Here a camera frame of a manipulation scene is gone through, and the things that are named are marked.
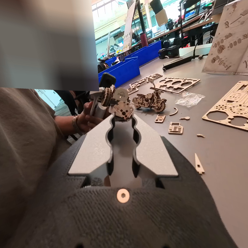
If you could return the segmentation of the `small blue plastic bin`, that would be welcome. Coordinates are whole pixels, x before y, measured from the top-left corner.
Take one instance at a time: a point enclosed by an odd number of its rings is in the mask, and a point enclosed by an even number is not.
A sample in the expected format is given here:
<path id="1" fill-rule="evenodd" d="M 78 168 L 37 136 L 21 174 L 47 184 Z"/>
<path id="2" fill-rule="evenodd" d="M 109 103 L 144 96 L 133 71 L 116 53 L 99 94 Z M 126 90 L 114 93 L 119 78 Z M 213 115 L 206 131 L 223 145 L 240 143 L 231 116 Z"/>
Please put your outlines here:
<path id="1" fill-rule="evenodd" d="M 131 58 L 137 58 L 139 67 L 158 57 L 158 51 L 161 49 L 161 41 L 154 42 L 149 46 L 143 47 L 134 53 L 132 53 Z"/>

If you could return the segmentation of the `wooden grid-shaped part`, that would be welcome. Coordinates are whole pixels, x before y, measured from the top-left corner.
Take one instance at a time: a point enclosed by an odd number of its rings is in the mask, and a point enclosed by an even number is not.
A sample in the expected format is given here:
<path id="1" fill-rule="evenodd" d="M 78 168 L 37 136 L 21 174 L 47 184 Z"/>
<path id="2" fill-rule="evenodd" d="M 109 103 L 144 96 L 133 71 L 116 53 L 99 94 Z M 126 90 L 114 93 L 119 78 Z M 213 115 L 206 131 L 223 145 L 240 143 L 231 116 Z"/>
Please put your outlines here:
<path id="1" fill-rule="evenodd" d="M 179 122 L 170 122 L 168 134 L 183 134 L 184 127 Z"/>

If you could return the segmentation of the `clear plastic bag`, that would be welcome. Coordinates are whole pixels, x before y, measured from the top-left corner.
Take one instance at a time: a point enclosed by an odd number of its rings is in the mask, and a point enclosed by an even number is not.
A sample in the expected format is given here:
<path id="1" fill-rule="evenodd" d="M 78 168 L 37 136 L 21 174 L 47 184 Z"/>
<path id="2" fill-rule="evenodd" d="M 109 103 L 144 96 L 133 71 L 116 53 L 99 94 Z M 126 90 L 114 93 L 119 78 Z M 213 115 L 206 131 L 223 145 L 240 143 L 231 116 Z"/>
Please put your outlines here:
<path id="1" fill-rule="evenodd" d="M 205 98 L 204 95 L 184 91 L 177 96 L 175 104 L 190 108 L 197 105 L 203 98 Z"/>

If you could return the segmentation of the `standing wooden board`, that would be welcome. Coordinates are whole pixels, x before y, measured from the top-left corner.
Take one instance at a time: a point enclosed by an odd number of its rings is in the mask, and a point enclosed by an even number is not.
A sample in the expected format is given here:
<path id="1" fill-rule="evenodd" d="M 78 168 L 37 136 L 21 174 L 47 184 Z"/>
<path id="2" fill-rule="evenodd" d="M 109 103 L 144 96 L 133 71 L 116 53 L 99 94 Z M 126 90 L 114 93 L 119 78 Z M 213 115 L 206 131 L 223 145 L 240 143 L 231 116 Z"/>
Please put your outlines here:
<path id="1" fill-rule="evenodd" d="M 123 49 L 122 49 L 123 52 L 129 50 L 132 46 L 132 21 L 136 8 L 136 0 L 129 2 L 130 4 L 129 4 L 129 9 L 127 11 L 124 38 L 123 38 Z"/>

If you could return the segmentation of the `computer monitor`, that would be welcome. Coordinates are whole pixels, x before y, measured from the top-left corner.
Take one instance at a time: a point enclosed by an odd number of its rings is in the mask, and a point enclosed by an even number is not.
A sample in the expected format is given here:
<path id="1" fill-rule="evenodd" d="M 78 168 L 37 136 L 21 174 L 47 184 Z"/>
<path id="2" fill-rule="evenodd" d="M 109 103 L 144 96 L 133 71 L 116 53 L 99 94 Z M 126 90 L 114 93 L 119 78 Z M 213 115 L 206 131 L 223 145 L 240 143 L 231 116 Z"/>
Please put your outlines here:
<path id="1" fill-rule="evenodd" d="M 182 9 L 184 10 L 184 21 L 199 14 L 201 0 L 184 0 Z"/>

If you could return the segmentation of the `wooden sheet with round holes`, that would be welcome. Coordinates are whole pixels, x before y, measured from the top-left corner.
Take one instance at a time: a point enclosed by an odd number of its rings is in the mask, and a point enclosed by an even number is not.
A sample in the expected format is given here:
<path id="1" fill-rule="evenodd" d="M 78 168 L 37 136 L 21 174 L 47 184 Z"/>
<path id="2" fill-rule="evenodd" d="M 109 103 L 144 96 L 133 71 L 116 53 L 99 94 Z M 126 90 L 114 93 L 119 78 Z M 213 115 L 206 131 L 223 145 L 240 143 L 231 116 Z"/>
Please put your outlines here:
<path id="1" fill-rule="evenodd" d="M 167 77 L 152 85 L 150 89 L 180 94 L 198 82 L 200 79 Z"/>

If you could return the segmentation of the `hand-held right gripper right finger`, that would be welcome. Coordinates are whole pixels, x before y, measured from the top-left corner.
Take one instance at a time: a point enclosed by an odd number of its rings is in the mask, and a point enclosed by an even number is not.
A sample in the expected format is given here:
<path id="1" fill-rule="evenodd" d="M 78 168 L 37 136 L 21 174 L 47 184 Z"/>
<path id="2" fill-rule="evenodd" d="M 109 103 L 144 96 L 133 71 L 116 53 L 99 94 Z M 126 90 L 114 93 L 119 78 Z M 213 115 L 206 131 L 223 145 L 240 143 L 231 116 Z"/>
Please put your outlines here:
<path id="1" fill-rule="evenodd" d="M 136 114 L 132 116 L 134 176 L 178 176 L 162 137 Z"/>

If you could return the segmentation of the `large wooden puzzle sheet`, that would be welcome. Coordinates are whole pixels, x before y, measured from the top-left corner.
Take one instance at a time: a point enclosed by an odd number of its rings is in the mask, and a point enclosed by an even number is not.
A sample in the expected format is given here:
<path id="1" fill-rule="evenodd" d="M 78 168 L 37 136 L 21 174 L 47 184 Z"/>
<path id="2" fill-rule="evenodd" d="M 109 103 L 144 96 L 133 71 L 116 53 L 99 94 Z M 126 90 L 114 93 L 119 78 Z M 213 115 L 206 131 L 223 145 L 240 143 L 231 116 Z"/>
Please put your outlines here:
<path id="1" fill-rule="evenodd" d="M 223 120 L 213 120 L 208 117 L 208 114 L 221 112 L 227 115 Z M 231 124 L 235 117 L 246 119 L 243 126 Z M 224 95 L 205 115 L 202 117 L 205 121 L 210 121 L 224 126 L 233 127 L 239 130 L 248 131 L 248 81 L 239 81 L 228 93 Z"/>

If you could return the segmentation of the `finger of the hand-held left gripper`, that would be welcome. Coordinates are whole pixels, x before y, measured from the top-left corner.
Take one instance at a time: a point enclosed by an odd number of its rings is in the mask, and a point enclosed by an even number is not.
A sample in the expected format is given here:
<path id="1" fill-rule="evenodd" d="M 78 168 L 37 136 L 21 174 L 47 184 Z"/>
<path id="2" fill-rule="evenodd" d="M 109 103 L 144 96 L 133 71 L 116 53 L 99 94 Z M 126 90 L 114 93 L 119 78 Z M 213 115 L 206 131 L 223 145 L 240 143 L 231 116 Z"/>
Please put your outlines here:
<path id="1" fill-rule="evenodd" d="M 105 119 L 109 116 L 109 106 L 104 107 L 102 105 L 98 105 L 96 108 L 96 117 L 100 119 Z"/>
<path id="2" fill-rule="evenodd" d="M 93 100 L 93 104 L 92 104 L 91 112 L 90 112 L 90 115 L 92 116 L 95 106 L 97 105 L 97 102 L 101 101 L 102 99 L 102 91 L 90 91 L 89 99 L 91 101 Z"/>

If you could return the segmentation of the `grey desk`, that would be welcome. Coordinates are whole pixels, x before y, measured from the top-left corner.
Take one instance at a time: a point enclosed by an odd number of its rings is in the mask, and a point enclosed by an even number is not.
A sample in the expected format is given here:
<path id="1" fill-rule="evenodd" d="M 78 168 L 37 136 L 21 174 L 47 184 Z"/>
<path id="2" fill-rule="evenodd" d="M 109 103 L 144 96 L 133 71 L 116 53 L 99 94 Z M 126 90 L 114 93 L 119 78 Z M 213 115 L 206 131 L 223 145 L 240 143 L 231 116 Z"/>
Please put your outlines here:
<path id="1" fill-rule="evenodd" d="M 175 104 L 178 95 L 165 92 L 167 99 L 165 121 L 154 122 L 157 114 L 148 109 L 135 110 L 143 121 L 166 137 L 192 165 L 195 165 L 196 153 L 205 174 L 202 179 L 208 186 L 226 229 L 238 247 L 247 247 L 247 132 L 223 126 L 202 119 L 215 103 L 217 103 L 237 82 L 247 81 L 244 75 L 214 75 L 202 73 L 206 57 L 198 58 L 163 72 L 162 67 L 167 59 L 155 59 L 140 67 L 140 75 L 126 82 L 122 88 L 138 79 L 153 73 L 165 77 L 195 78 L 200 82 L 188 88 L 188 92 L 204 95 L 197 105 L 188 108 Z M 179 120 L 181 117 L 190 120 Z M 183 134 L 168 134 L 170 122 L 179 122 L 184 127 Z M 203 134 L 206 138 L 197 137 Z"/>

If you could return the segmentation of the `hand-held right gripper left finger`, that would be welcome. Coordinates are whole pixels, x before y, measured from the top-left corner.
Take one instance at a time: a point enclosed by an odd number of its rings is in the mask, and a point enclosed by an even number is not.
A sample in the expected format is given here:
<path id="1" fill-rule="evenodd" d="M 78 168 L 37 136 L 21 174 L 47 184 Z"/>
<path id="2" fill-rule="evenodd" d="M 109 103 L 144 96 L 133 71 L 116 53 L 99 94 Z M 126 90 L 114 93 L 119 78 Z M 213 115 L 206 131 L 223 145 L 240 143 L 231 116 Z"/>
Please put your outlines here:
<path id="1" fill-rule="evenodd" d="M 89 131 L 68 171 L 72 176 L 107 177 L 113 173 L 114 115 Z"/>

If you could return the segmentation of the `black vertical post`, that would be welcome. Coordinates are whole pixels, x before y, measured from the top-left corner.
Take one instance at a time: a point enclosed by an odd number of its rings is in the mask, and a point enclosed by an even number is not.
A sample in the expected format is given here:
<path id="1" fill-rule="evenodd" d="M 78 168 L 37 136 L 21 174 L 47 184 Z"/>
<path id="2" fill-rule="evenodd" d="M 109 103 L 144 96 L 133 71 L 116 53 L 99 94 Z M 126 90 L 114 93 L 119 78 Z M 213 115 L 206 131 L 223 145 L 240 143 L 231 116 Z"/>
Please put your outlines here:
<path id="1" fill-rule="evenodd" d="M 146 32 L 140 0 L 136 0 L 136 6 L 137 6 L 137 10 L 138 10 L 138 15 L 139 15 L 140 23 L 141 23 L 142 32 Z"/>

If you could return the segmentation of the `person's left forearm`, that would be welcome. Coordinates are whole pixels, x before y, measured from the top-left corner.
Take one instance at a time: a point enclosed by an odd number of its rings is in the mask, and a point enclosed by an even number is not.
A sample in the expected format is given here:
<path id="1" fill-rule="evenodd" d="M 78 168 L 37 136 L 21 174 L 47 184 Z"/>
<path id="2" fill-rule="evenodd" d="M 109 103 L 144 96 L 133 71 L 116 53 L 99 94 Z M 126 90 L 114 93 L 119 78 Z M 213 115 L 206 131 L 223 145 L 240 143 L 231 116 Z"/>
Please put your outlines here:
<path id="1" fill-rule="evenodd" d="M 64 136 L 77 134 L 78 131 L 73 126 L 75 116 L 54 116 L 54 121 Z"/>

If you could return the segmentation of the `narrow wooden puzzle sheet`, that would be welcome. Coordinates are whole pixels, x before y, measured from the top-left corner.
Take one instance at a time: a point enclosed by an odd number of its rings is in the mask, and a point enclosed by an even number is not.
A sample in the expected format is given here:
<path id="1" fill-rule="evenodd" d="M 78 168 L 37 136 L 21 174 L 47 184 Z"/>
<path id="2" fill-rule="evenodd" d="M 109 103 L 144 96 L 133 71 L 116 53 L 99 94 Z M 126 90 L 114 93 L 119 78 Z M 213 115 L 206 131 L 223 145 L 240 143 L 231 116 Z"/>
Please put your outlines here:
<path id="1" fill-rule="evenodd" d="M 158 79 L 158 78 L 160 78 L 160 77 L 162 77 L 161 74 L 159 74 L 159 73 L 153 73 L 153 74 L 151 74 L 150 76 L 147 76 L 147 77 L 145 77 L 145 78 L 139 79 L 139 80 L 137 80 L 137 81 L 131 83 L 131 84 L 129 85 L 129 88 L 128 88 L 127 90 L 128 90 L 128 91 L 131 91 L 131 90 L 134 89 L 134 88 L 138 88 L 138 87 L 140 87 L 140 86 L 142 86 L 142 85 L 144 85 L 144 84 L 146 84 L 146 83 L 149 83 L 151 80 L 155 80 L 155 79 Z"/>

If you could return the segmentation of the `black battery charger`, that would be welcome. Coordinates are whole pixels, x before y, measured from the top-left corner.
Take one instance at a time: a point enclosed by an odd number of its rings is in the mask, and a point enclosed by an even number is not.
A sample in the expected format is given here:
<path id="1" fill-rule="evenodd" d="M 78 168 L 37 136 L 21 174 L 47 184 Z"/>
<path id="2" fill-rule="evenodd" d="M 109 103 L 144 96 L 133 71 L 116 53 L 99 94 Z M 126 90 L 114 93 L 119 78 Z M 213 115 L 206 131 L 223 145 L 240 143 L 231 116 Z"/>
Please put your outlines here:
<path id="1" fill-rule="evenodd" d="M 168 48 L 162 48 L 158 51 L 158 57 L 159 59 L 164 59 L 166 57 L 168 58 L 174 58 L 174 57 L 179 57 L 179 46 L 178 45 L 173 45 Z"/>

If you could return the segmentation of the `background workbench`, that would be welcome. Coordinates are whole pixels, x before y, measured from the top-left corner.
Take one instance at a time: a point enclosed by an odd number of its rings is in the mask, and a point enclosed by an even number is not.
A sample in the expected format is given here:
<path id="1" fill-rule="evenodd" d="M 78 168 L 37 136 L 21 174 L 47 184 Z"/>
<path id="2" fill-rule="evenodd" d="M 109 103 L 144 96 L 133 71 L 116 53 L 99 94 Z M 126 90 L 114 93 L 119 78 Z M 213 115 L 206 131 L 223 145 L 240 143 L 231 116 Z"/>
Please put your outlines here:
<path id="1" fill-rule="evenodd" d="M 213 21 L 212 11 L 210 11 L 209 14 L 203 13 L 203 14 L 197 15 L 194 18 L 185 21 L 182 24 L 182 27 L 180 27 L 180 25 L 179 25 L 178 27 L 173 28 L 171 30 L 167 29 L 165 31 L 159 32 L 153 38 L 148 39 L 148 44 L 156 42 L 156 40 L 158 41 L 159 39 L 162 39 L 163 37 L 170 35 L 170 34 L 176 35 L 177 33 L 181 34 L 181 32 L 185 33 L 187 31 L 193 30 L 197 27 L 206 25 L 212 21 Z"/>

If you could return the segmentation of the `person's beige shirt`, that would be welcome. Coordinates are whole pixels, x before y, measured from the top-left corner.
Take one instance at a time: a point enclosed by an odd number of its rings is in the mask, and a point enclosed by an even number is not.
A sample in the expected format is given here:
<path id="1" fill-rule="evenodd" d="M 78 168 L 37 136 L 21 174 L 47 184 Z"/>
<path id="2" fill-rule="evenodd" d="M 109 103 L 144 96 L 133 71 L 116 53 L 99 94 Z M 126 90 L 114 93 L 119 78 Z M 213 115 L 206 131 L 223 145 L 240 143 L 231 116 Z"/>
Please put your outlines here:
<path id="1" fill-rule="evenodd" d="M 40 179 L 71 144 L 35 90 L 1 88 L 0 95 L 0 240 L 6 247 Z"/>

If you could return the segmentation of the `wooden model assembly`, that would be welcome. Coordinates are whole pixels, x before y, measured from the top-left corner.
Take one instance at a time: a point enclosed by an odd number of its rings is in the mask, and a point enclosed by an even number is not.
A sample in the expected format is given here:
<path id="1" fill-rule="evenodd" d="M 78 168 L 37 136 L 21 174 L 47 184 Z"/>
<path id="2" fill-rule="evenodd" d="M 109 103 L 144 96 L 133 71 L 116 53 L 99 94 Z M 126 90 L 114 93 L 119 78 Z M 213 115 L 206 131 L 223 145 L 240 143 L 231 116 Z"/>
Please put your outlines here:
<path id="1" fill-rule="evenodd" d="M 132 118 L 134 109 L 131 106 L 127 89 L 115 88 L 114 85 L 110 88 L 103 88 L 100 104 L 108 108 L 109 113 L 115 116 L 115 121 L 128 122 Z"/>

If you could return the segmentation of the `large blue plastic bin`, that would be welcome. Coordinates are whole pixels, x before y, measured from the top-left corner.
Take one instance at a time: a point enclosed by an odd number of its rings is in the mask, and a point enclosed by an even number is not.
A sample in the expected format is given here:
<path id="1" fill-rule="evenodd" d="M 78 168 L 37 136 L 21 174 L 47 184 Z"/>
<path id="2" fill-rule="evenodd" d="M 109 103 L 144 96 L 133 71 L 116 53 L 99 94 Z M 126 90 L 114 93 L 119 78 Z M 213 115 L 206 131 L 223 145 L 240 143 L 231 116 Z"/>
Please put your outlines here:
<path id="1" fill-rule="evenodd" d="M 138 57 L 127 58 L 125 61 L 121 61 L 114 66 L 111 66 L 98 74 L 99 81 L 102 78 L 103 73 L 109 73 L 116 78 L 115 86 L 121 86 L 129 80 L 140 75 L 139 60 Z"/>

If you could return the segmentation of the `person's left hand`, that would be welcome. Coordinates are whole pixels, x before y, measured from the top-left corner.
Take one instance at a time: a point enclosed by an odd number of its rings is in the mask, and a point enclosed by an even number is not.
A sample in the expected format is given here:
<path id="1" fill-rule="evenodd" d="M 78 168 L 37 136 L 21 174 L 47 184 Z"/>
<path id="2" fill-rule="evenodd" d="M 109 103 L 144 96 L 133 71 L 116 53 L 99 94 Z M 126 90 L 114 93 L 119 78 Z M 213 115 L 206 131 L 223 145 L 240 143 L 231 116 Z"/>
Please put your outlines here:
<path id="1" fill-rule="evenodd" d="M 106 109 L 102 119 L 95 116 L 91 116 L 90 112 L 92 105 L 93 102 L 85 103 L 83 112 L 78 115 L 77 125 L 82 134 L 89 132 L 91 129 L 100 124 L 104 119 L 110 116 L 109 108 Z"/>

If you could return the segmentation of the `long black bar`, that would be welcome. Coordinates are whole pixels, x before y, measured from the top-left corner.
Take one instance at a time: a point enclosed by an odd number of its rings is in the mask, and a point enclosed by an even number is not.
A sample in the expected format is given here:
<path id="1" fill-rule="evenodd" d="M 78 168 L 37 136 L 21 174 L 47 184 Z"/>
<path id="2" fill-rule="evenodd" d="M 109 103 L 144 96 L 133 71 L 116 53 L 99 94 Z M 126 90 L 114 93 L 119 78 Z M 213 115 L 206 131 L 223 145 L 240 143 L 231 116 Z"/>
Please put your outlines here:
<path id="1" fill-rule="evenodd" d="M 182 64 L 188 63 L 192 60 L 192 56 L 187 56 L 187 57 L 181 57 L 176 60 L 169 61 L 165 64 L 163 64 L 163 71 L 165 72 L 168 69 L 180 66 Z"/>

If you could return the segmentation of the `black tripod stand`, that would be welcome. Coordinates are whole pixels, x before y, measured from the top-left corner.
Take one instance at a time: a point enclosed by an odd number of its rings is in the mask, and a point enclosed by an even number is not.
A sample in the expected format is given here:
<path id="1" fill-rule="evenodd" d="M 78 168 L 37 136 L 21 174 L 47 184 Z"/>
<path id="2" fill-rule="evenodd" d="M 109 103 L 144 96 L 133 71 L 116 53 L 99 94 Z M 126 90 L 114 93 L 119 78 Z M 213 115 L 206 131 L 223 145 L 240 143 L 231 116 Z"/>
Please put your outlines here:
<path id="1" fill-rule="evenodd" d="M 180 12 L 180 15 L 179 15 L 179 23 L 180 23 L 180 32 L 181 32 L 181 48 L 183 48 L 184 46 L 184 35 L 183 35 L 183 18 L 182 18 L 182 3 L 183 3 L 184 0 L 181 0 L 179 2 L 179 12 Z"/>

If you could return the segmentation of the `wooden motorcycle model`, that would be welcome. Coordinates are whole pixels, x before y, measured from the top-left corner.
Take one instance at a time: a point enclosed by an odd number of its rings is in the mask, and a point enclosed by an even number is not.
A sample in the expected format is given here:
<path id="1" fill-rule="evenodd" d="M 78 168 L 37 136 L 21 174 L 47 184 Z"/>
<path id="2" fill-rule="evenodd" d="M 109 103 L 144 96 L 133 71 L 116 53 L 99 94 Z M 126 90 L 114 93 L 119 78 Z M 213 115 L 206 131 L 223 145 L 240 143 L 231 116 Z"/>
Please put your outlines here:
<path id="1" fill-rule="evenodd" d="M 156 113 L 163 112 L 166 108 L 167 100 L 160 97 L 163 91 L 156 88 L 154 80 L 152 79 L 150 82 L 154 86 L 153 93 L 148 93 L 146 95 L 137 94 L 137 96 L 132 99 L 132 104 L 136 109 L 144 107 L 153 109 Z"/>

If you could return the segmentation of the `open instruction booklet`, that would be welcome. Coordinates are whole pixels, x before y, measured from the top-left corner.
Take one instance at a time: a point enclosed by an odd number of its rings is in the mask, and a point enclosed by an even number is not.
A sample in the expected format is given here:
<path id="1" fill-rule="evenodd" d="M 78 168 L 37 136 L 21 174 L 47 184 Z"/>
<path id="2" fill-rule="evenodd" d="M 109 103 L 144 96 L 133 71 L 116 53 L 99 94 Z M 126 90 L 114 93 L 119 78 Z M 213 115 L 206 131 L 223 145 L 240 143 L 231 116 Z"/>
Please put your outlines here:
<path id="1" fill-rule="evenodd" d="M 248 1 L 234 1 L 223 12 L 203 73 L 248 75 Z"/>

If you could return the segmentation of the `pointed wooden part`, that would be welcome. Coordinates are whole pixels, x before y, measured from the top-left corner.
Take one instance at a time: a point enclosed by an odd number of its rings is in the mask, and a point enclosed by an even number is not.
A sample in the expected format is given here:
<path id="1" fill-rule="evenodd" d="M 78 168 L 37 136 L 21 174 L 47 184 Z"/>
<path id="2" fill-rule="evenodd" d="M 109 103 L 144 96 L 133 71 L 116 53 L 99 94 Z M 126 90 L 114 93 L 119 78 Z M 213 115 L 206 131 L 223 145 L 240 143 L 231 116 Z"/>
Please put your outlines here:
<path id="1" fill-rule="evenodd" d="M 194 154 L 194 156 L 195 156 L 195 169 L 200 175 L 202 175 L 205 173 L 205 170 L 203 169 L 203 166 L 196 153 Z"/>

